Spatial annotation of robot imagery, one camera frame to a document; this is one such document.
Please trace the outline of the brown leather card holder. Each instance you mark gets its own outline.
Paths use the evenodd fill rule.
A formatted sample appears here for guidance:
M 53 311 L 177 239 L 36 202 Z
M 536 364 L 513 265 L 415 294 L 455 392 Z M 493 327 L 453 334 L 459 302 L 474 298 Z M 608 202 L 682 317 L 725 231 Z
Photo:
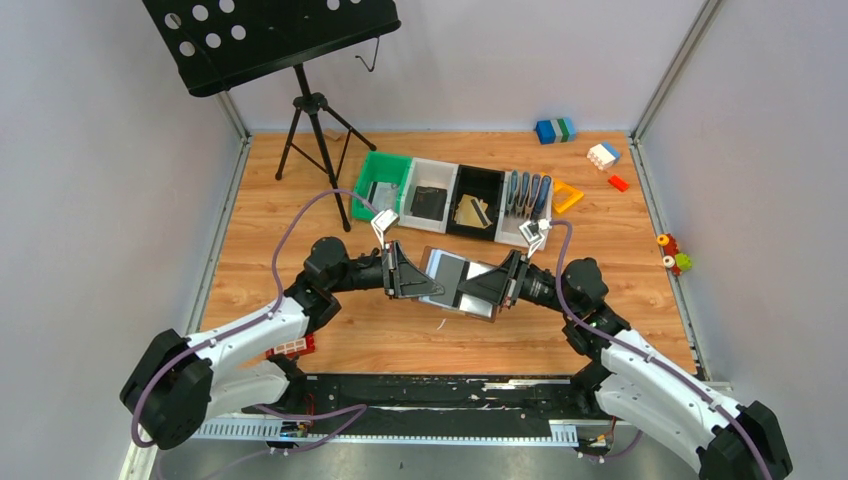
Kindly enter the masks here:
M 493 304 L 459 290 L 463 281 L 493 270 L 493 265 L 472 261 L 444 249 L 426 247 L 420 266 L 444 292 L 416 298 L 417 302 L 489 323 L 496 320 L 498 310 Z

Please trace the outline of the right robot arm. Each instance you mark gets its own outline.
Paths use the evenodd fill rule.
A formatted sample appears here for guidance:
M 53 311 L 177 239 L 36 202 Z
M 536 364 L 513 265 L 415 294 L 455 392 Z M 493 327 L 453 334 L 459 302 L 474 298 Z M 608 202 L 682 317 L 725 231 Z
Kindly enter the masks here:
M 573 378 L 571 403 L 584 417 L 601 412 L 628 422 L 674 452 L 701 479 L 785 479 L 793 464 L 776 414 L 707 386 L 660 354 L 605 301 L 593 258 L 559 275 L 513 250 L 458 289 L 496 307 L 521 299 L 562 313 L 571 347 L 589 358 Z

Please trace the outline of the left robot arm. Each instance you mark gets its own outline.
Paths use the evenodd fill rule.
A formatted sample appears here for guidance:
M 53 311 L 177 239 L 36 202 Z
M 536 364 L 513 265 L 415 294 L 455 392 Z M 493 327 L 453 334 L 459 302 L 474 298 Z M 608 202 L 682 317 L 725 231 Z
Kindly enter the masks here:
M 149 343 L 120 391 L 142 448 L 175 448 L 208 419 L 255 404 L 298 411 L 306 386 L 281 358 L 245 368 L 251 358 L 326 326 L 340 311 L 338 292 L 380 289 L 391 299 L 444 291 L 391 241 L 352 259 L 337 237 L 317 240 L 281 297 L 222 327 L 191 336 L 173 329 Z

